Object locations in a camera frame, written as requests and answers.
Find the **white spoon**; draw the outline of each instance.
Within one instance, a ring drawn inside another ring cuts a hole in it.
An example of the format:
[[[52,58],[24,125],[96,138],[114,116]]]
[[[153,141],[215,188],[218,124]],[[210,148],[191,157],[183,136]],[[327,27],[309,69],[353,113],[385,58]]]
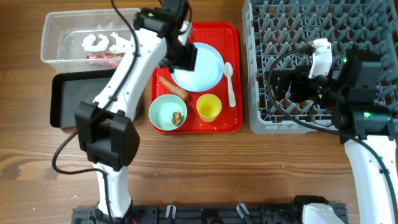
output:
[[[236,106],[234,88],[232,87],[232,80],[231,80],[233,73],[234,73],[234,69],[232,68],[231,63],[229,63],[229,62],[225,63],[224,64],[224,75],[228,81],[228,101],[229,101],[230,107]]]

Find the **dish rack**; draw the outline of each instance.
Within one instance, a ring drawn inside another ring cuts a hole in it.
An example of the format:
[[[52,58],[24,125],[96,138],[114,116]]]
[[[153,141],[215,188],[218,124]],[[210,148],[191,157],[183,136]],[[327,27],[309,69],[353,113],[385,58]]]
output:
[[[246,0],[242,10],[248,57],[250,128],[256,134],[300,134],[312,131],[284,117],[266,93],[266,73],[283,53],[304,47],[309,40],[327,38],[332,45],[333,77],[347,49],[376,52],[382,72],[375,103],[386,105],[398,128],[398,18],[392,0]],[[276,70],[292,70],[311,62],[303,54],[284,58]],[[330,125],[331,112],[312,101],[294,103],[290,93],[279,101],[283,110],[310,124]]]

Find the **wood grain surface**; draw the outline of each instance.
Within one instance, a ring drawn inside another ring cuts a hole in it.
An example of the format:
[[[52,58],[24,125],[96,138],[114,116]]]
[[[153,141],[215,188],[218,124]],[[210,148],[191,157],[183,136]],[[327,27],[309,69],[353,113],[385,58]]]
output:
[[[289,202],[322,195],[347,204],[359,223],[353,174],[339,139],[323,133],[256,135],[249,128],[248,67],[243,45],[244,1],[191,0],[194,21],[226,21],[239,31],[244,124],[231,134],[165,136],[147,115],[135,122],[141,137],[130,165],[135,205],[236,205]],[[117,2],[118,7],[159,7],[155,0]],[[55,11],[111,8],[99,0],[14,0],[0,3],[0,223],[70,223],[73,208],[99,199],[94,173],[59,175],[51,167],[68,136],[49,124],[55,70],[40,60],[46,15]],[[62,169],[91,167],[77,140],[62,152]]]

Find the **yellow cup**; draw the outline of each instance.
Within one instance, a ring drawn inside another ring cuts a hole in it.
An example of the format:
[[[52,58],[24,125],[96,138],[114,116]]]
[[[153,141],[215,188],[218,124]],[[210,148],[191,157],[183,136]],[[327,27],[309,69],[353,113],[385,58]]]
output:
[[[214,121],[220,114],[222,107],[221,100],[213,94],[204,94],[197,101],[200,118],[206,122]]]

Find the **transparent container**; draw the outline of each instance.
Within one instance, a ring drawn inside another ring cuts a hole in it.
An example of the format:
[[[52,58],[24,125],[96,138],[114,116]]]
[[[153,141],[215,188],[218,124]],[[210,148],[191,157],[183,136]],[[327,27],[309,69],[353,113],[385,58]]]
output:
[[[135,13],[140,11],[136,8],[119,10],[131,23]],[[93,34],[96,36],[96,45],[101,41],[98,35],[103,34],[109,39],[105,52],[111,53],[109,48],[116,44],[116,39],[111,37],[112,32],[131,39],[129,29],[114,9],[51,12],[44,22],[40,58],[53,66],[57,73],[110,69],[99,63],[120,61],[122,58],[86,59],[88,55],[98,55],[100,52],[85,51],[81,44],[85,37]]]

